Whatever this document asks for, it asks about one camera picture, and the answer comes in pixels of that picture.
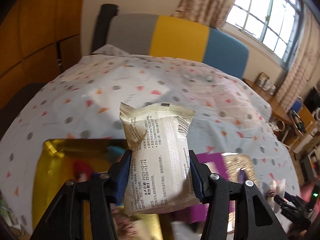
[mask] curtain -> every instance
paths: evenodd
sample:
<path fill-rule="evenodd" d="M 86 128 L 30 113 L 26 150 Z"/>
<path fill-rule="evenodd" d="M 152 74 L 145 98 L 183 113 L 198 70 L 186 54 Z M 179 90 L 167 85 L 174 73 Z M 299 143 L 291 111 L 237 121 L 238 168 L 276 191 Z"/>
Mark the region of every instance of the curtain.
<path fill-rule="evenodd" d="M 276 100 L 286 112 L 301 95 L 320 59 L 320 27 L 308 8 L 304 21 L 303 36 L 296 57 L 276 94 Z"/>
<path fill-rule="evenodd" d="M 181 0 L 173 17 L 220 28 L 235 0 Z"/>

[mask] striped headboard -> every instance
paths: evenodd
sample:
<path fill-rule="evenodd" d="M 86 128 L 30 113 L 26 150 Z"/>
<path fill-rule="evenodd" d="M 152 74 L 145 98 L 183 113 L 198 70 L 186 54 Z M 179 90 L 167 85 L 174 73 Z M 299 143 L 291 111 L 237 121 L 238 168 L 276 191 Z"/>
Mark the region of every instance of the striped headboard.
<path fill-rule="evenodd" d="M 248 49 L 237 39 L 199 23 L 154 14 L 113 17 L 107 44 L 131 54 L 203 62 L 242 78 Z"/>

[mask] wooden cabinet door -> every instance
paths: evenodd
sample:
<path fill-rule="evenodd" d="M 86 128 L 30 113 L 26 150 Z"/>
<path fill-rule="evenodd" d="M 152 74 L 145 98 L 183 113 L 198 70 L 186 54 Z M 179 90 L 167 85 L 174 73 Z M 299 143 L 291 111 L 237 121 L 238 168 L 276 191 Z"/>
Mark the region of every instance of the wooden cabinet door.
<path fill-rule="evenodd" d="M 23 57 L 55 42 L 57 0 L 21 0 L 20 42 Z"/>
<path fill-rule="evenodd" d="M 59 45 L 62 69 L 65 71 L 81 59 L 80 36 L 62 41 Z"/>
<path fill-rule="evenodd" d="M 57 0 L 56 41 L 80 34 L 82 0 Z"/>
<path fill-rule="evenodd" d="M 25 73 L 31 83 L 50 82 L 60 74 L 56 45 L 50 45 L 24 60 Z"/>
<path fill-rule="evenodd" d="M 0 25 L 0 76 L 22 60 L 18 24 L 20 5 L 18 0 Z"/>
<path fill-rule="evenodd" d="M 0 78 L 0 109 L 4 107 L 21 88 L 29 84 L 29 81 L 23 63 L 18 64 L 5 73 Z"/>

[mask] sealed snack packet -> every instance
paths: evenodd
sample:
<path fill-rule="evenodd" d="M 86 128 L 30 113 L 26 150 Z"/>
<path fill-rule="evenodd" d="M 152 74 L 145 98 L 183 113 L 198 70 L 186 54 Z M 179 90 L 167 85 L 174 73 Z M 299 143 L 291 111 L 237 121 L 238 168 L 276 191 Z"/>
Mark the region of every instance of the sealed snack packet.
<path fill-rule="evenodd" d="M 167 213 L 200 203 L 193 191 L 186 138 L 195 113 L 171 103 L 138 109 L 121 103 L 120 119 L 132 150 L 124 194 L 127 215 Z"/>

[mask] bed sheet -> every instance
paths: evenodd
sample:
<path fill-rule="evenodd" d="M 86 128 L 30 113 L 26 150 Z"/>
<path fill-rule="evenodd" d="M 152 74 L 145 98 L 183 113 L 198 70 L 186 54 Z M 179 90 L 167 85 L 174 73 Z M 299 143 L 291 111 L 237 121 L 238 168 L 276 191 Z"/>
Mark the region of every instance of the bed sheet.
<path fill-rule="evenodd" d="M 203 63 L 129 55 L 106 45 L 82 57 L 44 86 L 0 142 L 0 189 L 28 232 L 32 191 L 42 144 L 52 138 L 123 139 L 120 102 L 143 107 L 157 102 L 197 111 L 188 132 L 196 154 L 232 152 L 249 156 L 264 193 L 272 179 L 286 179 L 299 194 L 287 149 L 268 125 L 270 105 L 244 82 Z M 289 221 L 278 214 L 286 230 Z"/>

